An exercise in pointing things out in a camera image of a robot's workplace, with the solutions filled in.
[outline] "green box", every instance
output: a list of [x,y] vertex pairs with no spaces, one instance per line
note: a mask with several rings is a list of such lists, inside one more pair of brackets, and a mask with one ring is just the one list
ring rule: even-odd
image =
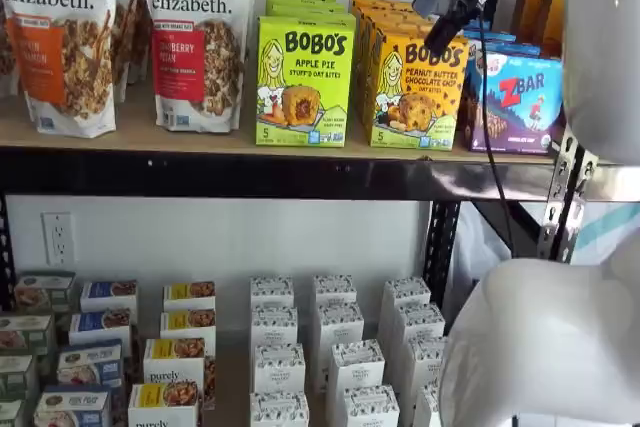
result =
[[354,26],[260,17],[258,145],[344,146]]

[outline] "purely elizabeth granola bag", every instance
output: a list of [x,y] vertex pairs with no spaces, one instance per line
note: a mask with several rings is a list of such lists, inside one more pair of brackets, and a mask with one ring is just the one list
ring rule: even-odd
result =
[[116,0],[3,0],[27,104],[39,132],[115,130],[111,30]]
[[147,0],[157,124],[237,128],[253,0]]

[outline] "outlet cover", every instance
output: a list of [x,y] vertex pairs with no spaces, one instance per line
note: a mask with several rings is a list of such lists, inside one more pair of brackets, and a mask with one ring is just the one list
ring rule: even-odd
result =
[[43,212],[44,243],[47,263],[71,267],[76,262],[73,235],[73,216],[70,212]]

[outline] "black cable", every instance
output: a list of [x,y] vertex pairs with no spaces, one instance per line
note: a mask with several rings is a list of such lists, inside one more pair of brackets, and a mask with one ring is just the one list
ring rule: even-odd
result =
[[489,138],[489,123],[487,122],[487,44],[484,38],[484,11],[480,10],[480,44],[482,48],[482,122],[484,124],[484,145],[487,148],[487,156],[489,157],[489,164],[491,164],[491,171],[493,172],[493,178],[496,181],[496,187],[498,188],[498,194],[500,195],[500,203],[502,204],[502,210],[504,211],[504,218],[507,225],[507,236],[509,245],[507,247],[511,250],[511,257],[517,257],[516,244],[513,240],[513,230],[511,229],[511,215],[509,214],[509,206],[507,205],[507,198],[504,195],[504,189],[502,188],[502,181],[498,175],[498,168],[496,167],[496,160],[493,157],[493,151],[491,150],[491,139]]

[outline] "cartoon woman illustration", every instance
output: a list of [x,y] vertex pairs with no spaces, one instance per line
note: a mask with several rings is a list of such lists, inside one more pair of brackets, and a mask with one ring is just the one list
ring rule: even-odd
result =
[[269,40],[262,49],[261,58],[258,66],[258,110],[266,120],[282,123],[282,93],[287,84],[282,69],[284,51],[280,43],[275,39]]

